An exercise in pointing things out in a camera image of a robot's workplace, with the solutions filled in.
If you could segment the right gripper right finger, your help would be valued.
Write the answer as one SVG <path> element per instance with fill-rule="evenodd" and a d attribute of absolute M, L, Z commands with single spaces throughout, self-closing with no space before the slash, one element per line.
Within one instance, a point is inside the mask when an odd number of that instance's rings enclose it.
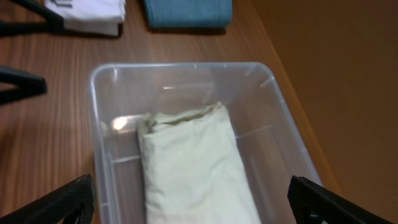
<path fill-rule="evenodd" d="M 305 177 L 292 176 L 287 197 L 297 224 L 392 224 Z"/>

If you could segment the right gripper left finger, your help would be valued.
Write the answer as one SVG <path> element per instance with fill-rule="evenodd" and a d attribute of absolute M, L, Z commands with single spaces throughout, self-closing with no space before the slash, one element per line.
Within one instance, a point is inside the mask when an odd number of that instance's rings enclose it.
<path fill-rule="evenodd" d="M 26 206 L 1 217 L 1 224 L 90 224 L 95 210 L 93 178 L 85 174 Z"/>

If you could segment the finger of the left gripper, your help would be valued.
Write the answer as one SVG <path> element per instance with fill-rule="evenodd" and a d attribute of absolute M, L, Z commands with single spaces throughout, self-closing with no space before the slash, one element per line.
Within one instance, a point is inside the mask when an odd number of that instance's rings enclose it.
<path fill-rule="evenodd" d="M 44 95 L 48 91 L 45 78 L 10 67 L 1 66 L 1 83 L 16 86 L 13 89 L 1 90 L 2 105 Z"/>
<path fill-rule="evenodd" d="M 44 22 L 3 22 L 1 37 L 37 33 L 56 34 L 64 30 L 63 17 L 34 0 L 11 0 L 45 19 Z"/>

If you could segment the beige cloth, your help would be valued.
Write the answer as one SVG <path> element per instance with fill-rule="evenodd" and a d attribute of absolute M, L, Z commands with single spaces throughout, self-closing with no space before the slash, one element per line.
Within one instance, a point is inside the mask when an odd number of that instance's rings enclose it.
<path fill-rule="evenodd" d="M 137 135 L 147 223 L 260 223 L 222 103 L 147 113 Z"/>

